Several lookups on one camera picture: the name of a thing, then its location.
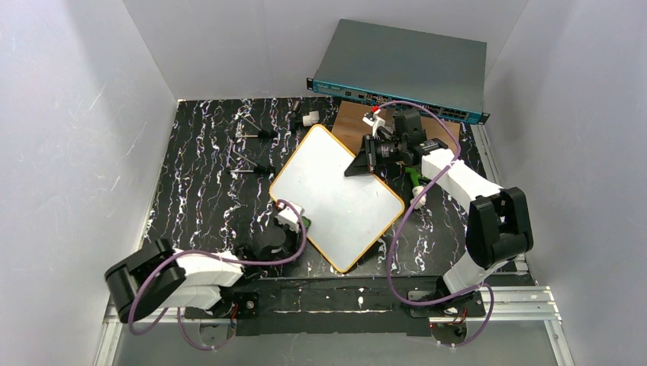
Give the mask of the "green black whiteboard eraser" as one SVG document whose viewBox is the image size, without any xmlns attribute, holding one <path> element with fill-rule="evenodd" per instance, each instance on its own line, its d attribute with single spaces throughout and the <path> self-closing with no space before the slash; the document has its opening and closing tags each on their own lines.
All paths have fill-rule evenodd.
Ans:
<svg viewBox="0 0 647 366">
<path fill-rule="evenodd" d="M 306 216 L 302 216 L 302 217 L 301 217 L 301 219 L 302 219 L 302 221 L 303 221 L 303 223 L 304 223 L 305 227 L 306 227 L 306 228 L 309 228 L 309 227 L 310 227 L 310 225 L 311 225 L 311 221 L 310 221 Z"/>
</svg>

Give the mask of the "orange framed whiteboard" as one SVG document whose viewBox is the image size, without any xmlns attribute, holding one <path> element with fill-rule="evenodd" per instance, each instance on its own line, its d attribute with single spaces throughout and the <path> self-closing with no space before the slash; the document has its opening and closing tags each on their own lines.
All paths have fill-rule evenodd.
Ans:
<svg viewBox="0 0 647 366">
<path fill-rule="evenodd" d="M 269 187 L 272 199 L 304 209 L 308 239 L 339 273 L 350 271 L 405 210 L 377 176 L 344 175 L 354 157 L 326 127 L 315 125 Z"/>
</svg>

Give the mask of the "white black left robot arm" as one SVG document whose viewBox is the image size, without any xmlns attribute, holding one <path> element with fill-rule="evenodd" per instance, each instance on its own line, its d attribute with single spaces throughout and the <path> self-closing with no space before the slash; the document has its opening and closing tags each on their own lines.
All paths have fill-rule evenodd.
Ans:
<svg viewBox="0 0 647 366">
<path fill-rule="evenodd" d="M 104 279 L 123 323 L 171 307 L 213 312 L 233 301 L 225 291 L 229 287 L 300 255 L 310 226 L 306 217 L 276 219 L 250 244 L 219 253 L 175 249 L 169 240 L 158 239 L 112 265 Z"/>
</svg>

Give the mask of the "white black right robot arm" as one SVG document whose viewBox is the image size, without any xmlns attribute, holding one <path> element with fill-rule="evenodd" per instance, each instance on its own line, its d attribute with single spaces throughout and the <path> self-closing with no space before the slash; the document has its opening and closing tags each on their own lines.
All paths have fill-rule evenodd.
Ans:
<svg viewBox="0 0 647 366">
<path fill-rule="evenodd" d="M 396 297 L 408 307 L 451 307 L 477 291 L 496 270 L 533 247 L 526 195 L 519 188 L 502 188 L 470 169 L 455 151 L 438 138 L 428 138 L 414 109 L 393 116 L 388 129 L 374 107 L 363 116 L 372 128 L 344 172 L 346 177 L 373 173 L 378 167 L 401 162 L 414 167 L 428 184 L 417 185 L 404 215 L 423 206 L 429 188 L 438 185 L 468 213 L 466 251 L 436 282 L 431 295 L 419 300 Z"/>
</svg>

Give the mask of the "white pipe elbow fitting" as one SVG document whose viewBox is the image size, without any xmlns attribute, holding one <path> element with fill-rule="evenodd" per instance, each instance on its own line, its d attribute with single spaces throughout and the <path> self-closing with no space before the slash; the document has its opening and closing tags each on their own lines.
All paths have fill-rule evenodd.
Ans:
<svg viewBox="0 0 647 366">
<path fill-rule="evenodd" d="M 421 207 L 424 207 L 427 202 L 426 194 L 423 192 L 425 189 L 424 186 L 418 185 L 412 189 L 412 199 L 410 200 L 410 205 L 415 209 L 419 210 Z"/>
</svg>

